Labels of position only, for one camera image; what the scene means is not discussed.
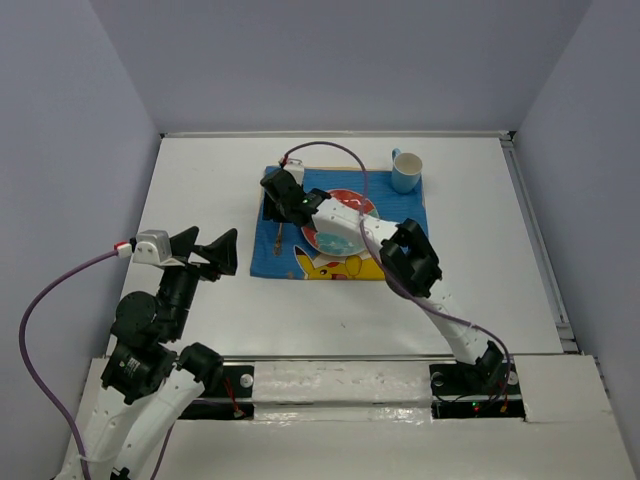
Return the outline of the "gold fork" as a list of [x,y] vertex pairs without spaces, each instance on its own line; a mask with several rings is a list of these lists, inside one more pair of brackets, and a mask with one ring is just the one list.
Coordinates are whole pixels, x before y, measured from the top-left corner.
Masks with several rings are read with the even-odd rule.
[[273,246],[273,254],[275,256],[280,256],[282,253],[283,227],[284,224],[280,223],[277,229],[276,239]]

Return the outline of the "blue cartoon placemat cloth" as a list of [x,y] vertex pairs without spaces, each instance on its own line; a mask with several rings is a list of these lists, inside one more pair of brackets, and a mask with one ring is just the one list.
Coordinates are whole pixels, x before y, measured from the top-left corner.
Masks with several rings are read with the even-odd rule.
[[[389,171],[370,171],[367,199],[383,220],[403,222],[410,218],[428,230],[427,213],[420,186],[409,194],[398,194],[391,186]],[[356,170],[308,169],[304,174],[306,190],[318,188],[348,189],[363,192],[363,174]],[[318,252],[304,238],[301,228],[284,224],[282,253],[273,254],[279,224],[258,215],[250,275],[268,279],[293,280],[367,280],[380,281],[384,273],[367,251],[348,257],[329,256]]]

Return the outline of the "red and blue ceramic plate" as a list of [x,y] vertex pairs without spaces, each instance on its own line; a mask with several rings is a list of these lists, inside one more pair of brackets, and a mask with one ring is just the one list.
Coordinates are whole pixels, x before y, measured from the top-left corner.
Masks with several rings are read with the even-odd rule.
[[312,218],[311,226],[301,228],[307,242],[318,252],[336,257],[359,255],[365,250],[358,227],[360,209],[364,216],[379,219],[375,205],[360,193],[348,189],[328,191],[325,200]]

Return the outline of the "blue paper cup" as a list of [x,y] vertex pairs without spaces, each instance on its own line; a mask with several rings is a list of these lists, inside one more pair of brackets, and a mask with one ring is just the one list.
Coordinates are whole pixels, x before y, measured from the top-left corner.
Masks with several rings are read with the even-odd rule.
[[391,185],[398,194],[409,194],[421,180],[423,162],[413,153],[392,151]]

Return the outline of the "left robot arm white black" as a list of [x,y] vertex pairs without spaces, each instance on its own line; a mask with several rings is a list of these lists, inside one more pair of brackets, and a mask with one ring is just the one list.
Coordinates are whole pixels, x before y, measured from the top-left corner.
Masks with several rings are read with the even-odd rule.
[[114,256],[161,269],[156,293],[134,291],[118,303],[110,332],[115,347],[100,377],[88,424],[68,454],[61,479],[135,479],[151,451],[183,411],[221,383],[223,358],[183,334],[197,287],[232,276],[238,266],[236,229],[199,245],[199,229],[174,236],[147,230],[113,248]]

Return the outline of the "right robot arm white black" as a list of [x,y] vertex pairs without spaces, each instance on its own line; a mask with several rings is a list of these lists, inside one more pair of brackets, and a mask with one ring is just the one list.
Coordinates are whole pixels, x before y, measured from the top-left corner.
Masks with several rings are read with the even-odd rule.
[[507,389],[511,358],[505,343],[486,328],[454,315],[442,288],[439,257],[421,226],[412,219],[382,220],[339,202],[329,193],[306,192],[301,176],[278,167],[260,181],[265,192],[263,218],[339,235],[365,248],[397,295],[425,312],[456,360],[456,379],[473,394],[492,399]]

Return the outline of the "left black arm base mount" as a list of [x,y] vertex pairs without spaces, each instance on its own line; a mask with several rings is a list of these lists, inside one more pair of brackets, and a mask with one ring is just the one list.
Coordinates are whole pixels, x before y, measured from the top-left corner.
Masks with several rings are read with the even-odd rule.
[[225,364],[221,378],[208,384],[204,392],[183,411],[179,419],[214,421],[252,419],[254,381],[252,364]]

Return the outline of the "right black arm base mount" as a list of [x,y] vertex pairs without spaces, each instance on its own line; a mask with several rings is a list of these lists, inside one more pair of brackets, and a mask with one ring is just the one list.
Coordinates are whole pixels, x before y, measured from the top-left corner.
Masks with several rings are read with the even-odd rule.
[[429,366],[431,412],[436,420],[524,419],[525,408],[514,365],[506,377],[503,362],[496,375],[486,379],[470,366],[436,363]]

